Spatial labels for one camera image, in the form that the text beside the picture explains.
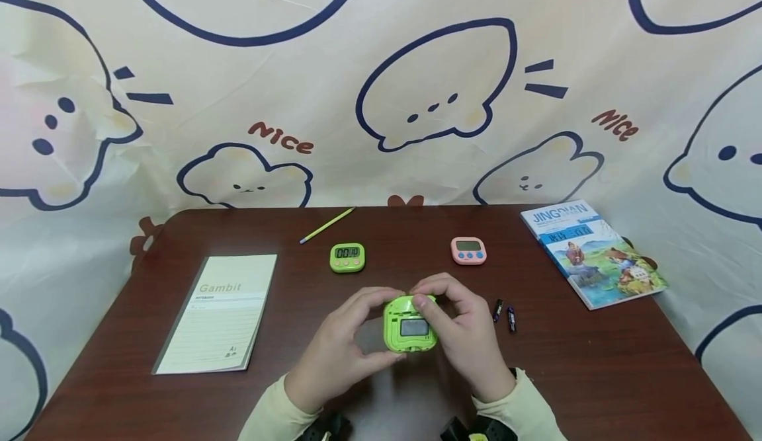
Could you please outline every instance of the pink timer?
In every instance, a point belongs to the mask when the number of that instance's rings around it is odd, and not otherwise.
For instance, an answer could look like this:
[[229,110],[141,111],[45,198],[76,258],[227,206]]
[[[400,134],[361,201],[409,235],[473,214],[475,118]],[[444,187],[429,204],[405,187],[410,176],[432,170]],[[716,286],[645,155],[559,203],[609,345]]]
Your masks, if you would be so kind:
[[452,259],[464,266],[482,264],[487,260],[487,250],[478,237],[453,237],[450,251]]

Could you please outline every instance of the person's left hand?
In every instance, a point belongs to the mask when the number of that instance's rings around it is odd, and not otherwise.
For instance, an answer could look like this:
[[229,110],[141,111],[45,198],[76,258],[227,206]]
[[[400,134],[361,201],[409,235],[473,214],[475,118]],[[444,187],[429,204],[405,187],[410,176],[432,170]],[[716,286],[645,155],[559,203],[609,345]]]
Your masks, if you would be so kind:
[[300,361],[286,375],[286,395],[299,410],[313,414],[352,385],[405,358],[395,352],[362,354],[355,332],[371,307],[404,296],[391,287],[365,287],[325,318]]

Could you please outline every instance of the cream sleeve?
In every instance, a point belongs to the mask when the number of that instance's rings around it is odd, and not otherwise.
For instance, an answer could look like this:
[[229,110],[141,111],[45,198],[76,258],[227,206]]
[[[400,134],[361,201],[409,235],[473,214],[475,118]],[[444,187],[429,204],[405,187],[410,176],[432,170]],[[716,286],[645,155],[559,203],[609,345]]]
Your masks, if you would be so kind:
[[294,441],[318,419],[319,413],[307,415],[291,403],[286,396],[285,379],[285,375],[280,377],[259,398],[239,441]]
[[523,370],[516,369],[516,375],[516,387],[502,400],[482,403],[473,398],[478,415],[502,422],[521,441],[566,441],[545,398]]

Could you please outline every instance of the illustrated book cover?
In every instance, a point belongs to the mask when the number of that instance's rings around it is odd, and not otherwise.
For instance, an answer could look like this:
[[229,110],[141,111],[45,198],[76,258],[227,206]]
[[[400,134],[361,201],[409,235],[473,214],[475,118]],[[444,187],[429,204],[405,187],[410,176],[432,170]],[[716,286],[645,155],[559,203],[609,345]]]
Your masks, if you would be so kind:
[[523,211],[521,217],[590,310],[667,287],[584,200]]

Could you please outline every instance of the hand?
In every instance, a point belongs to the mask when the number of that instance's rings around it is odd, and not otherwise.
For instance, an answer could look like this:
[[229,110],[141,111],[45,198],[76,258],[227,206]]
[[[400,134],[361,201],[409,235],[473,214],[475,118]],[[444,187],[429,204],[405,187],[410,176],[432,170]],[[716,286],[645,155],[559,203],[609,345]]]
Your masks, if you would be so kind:
[[[484,403],[500,400],[513,391],[513,377],[497,346],[487,301],[466,289],[446,272],[428,276],[410,291],[413,305],[437,332],[447,360],[471,384]],[[425,295],[446,295],[455,303],[455,319]]]
[[294,406],[316,413],[358,381],[405,358],[394,352],[363,355],[355,345],[355,332],[371,307],[404,295],[391,287],[365,287],[325,318],[296,367],[286,375],[286,395]]

